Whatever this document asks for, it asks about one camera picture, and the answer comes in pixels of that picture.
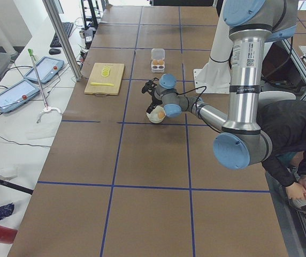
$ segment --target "label sticker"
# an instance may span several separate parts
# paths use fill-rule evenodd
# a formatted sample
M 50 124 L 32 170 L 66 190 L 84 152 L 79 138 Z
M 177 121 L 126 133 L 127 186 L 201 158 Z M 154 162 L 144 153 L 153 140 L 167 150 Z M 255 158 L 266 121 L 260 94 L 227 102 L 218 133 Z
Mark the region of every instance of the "label sticker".
M 232 58 L 232 66 L 238 66 L 240 63 L 240 51 L 241 46 L 236 44 L 233 46 L 233 58 Z
M 256 68 L 259 57 L 258 42 L 242 42 L 233 46 L 232 66 L 240 68 Z
M 241 51 L 241 67 L 242 68 L 256 68 L 259 57 L 259 43 L 244 42 Z

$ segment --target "green handle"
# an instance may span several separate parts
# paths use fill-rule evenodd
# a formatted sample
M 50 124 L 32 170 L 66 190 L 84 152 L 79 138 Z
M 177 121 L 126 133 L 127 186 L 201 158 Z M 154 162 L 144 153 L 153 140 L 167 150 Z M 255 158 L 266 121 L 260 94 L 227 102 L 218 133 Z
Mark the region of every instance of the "green handle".
M 28 48 L 28 52 L 29 52 L 29 55 L 30 55 L 30 56 L 34 56 L 34 55 L 33 55 L 33 50 L 32 50 L 31 48 Z

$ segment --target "clear plastic egg container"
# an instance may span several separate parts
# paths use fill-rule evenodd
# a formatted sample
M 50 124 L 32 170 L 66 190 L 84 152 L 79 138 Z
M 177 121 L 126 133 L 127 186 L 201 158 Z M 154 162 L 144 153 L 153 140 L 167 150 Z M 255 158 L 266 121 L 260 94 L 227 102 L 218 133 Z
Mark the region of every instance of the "clear plastic egg container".
M 165 50 L 153 48 L 151 51 L 152 72 L 165 72 Z

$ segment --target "wooden cutting board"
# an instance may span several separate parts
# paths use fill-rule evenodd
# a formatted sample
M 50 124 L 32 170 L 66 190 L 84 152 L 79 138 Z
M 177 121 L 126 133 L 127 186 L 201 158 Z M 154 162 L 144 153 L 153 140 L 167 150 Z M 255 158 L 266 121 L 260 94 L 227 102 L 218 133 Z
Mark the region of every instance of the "wooden cutting board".
M 102 70 L 105 69 L 105 66 L 110 68 L 109 76 L 107 77 L 102 76 Z M 95 63 L 93 70 L 91 71 L 88 83 L 85 87 L 84 93 L 88 95 L 118 95 L 124 70 L 125 65 L 123 63 Z M 113 86 L 91 85 L 92 82 L 113 84 Z

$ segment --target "metal pole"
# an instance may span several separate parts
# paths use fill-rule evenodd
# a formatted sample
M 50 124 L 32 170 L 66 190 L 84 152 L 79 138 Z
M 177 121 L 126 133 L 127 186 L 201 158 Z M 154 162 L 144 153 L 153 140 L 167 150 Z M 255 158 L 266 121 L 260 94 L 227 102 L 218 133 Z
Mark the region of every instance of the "metal pole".
M 84 0 L 81 0 L 80 3 L 82 5 L 82 10 L 83 10 L 84 30 L 87 30 L 88 29 L 88 25 L 87 25 L 87 17 L 85 16 Z
M 94 8 L 93 0 L 88 0 L 88 3 L 89 3 L 90 12 L 91 12 L 91 18 L 93 20 L 93 27 L 95 29 L 97 29 L 98 28 L 98 21 L 97 21 L 96 14 L 95 14 L 95 8 Z
M 40 93 L 41 93 L 41 96 L 42 96 L 42 100 L 44 101 L 45 107 L 48 108 L 48 103 L 47 103 L 47 100 L 46 100 L 44 91 L 43 91 L 43 89 L 42 89 L 42 84 L 41 84 L 41 80 L 40 80 L 40 77 L 39 77 L 39 73 L 38 73 L 37 68 L 36 68 L 36 65 L 35 65 L 35 60 L 34 60 L 34 56 L 33 56 L 33 51 L 32 51 L 32 49 L 29 49 L 28 52 L 29 52 L 29 55 L 30 55 L 30 59 L 32 60 L 33 69 L 34 69 L 34 71 L 35 71 L 35 75 L 36 75 L 36 77 L 37 77 L 37 83 L 39 84 L 39 90 L 40 90 Z
M 54 4 L 54 0 L 42 0 L 42 2 L 45 5 L 47 14 L 50 17 L 52 25 L 58 35 L 59 41 L 63 47 L 63 51 L 76 78 L 76 81 L 79 81 L 82 78 L 82 73 L 80 72 L 79 66 L 73 55 L 71 45 L 63 29 L 62 21 L 59 16 L 58 9 Z

